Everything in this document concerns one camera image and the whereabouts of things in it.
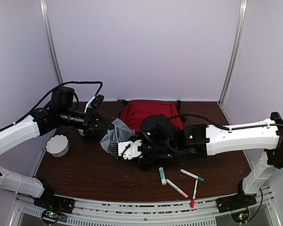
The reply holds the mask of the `grey pencil pouch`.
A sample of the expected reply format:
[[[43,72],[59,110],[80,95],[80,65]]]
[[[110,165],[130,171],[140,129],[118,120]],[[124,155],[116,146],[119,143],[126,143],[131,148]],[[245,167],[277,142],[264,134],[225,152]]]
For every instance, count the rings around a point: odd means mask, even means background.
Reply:
[[[135,135],[135,130],[130,129],[122,120],[116,118],[112,124],[113,129],[108,129],[100,141],[102,149],[108,152],[108,148],[112,143],[120,143],[129,140],[130,137]]]

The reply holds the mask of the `red backpack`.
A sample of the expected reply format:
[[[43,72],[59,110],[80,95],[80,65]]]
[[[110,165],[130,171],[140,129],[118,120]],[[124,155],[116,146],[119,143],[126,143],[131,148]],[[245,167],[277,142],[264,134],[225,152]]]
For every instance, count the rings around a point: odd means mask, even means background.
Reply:
[[[169,118],[179,115],[181,109],[180,100],[177,100],[176,104],[157,100],[118,101],[125,104],[125,108],[119,114],[120,120],[136,133],[141,131],[140,125],[148,116],[163,114]]]

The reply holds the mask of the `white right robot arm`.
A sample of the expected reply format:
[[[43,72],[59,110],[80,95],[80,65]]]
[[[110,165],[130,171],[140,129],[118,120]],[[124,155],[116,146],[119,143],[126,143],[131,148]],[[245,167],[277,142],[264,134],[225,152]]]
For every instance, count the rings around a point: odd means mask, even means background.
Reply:
[[[255,195],[276,169],[283,168],[283,121],[278,112],[263,121],[222,126],[191,125],[183,130],[163,114],[148,116],[140,124],[143,136],[137,162],[146,171],[158,159],[193,160],[220,153],[263,149],[251,173],[238,184],[237,194],[218,200],[222,207],[242,208],[255,203]]]

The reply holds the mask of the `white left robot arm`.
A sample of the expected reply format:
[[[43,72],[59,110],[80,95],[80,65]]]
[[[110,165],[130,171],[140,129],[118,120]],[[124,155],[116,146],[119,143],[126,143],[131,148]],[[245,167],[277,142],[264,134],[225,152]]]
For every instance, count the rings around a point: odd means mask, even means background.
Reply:
[[[73,100],[78,99],[69,82],[61,83],[50,91],[51,100],[39,108],[38,105],[17,121],[0,129],[0,156],[25,141],[41,137],[60,126],[79,129],[84,136],[92,136],[114,125],[97,113],[104,96],[97,91],[87,103],[83,112],[71,111]],[[39,205],[54,209],[59,204],[55,191],[45,180],[26,177],[15,172],[7,172],[0,166],[0,189],[25,194]]]

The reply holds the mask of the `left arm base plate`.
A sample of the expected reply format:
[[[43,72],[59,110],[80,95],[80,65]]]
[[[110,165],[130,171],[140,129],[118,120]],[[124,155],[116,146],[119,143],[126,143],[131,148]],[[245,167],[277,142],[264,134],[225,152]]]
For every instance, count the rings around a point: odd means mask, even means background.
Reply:
[[[33,197],[33,200],[36,206],[62,214],[71,214],[75,205],[74,199],[57,196],[54,193],[45,193],[40,198]]]

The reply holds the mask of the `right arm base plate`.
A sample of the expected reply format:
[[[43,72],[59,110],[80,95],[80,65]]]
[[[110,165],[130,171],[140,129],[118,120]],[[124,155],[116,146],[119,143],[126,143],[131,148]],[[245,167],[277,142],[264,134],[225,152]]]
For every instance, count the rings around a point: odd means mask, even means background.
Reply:
[[[231,195],[216,199],[219,213],[246,208],[257,203],[255,195]]]

